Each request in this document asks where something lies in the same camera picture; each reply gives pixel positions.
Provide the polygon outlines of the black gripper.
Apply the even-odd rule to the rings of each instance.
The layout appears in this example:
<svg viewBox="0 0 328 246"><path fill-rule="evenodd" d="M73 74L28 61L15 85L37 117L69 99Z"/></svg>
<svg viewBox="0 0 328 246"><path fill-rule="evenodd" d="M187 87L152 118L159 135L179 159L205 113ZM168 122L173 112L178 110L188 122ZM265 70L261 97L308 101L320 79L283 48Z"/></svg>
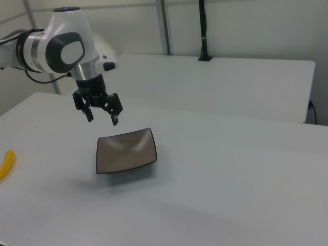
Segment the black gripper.
<svg viewBox="0 0 328 246"><path fill-rule="evenodd" d="M77 80L76 84L78 90L72 94L74 104L77 110L85 114L88 122L94 119L90 106L101 107L110 114L112 124L116 126L118 116L122 112L122 104L117 93L107 95L103 75L88 80Z"/></svg>

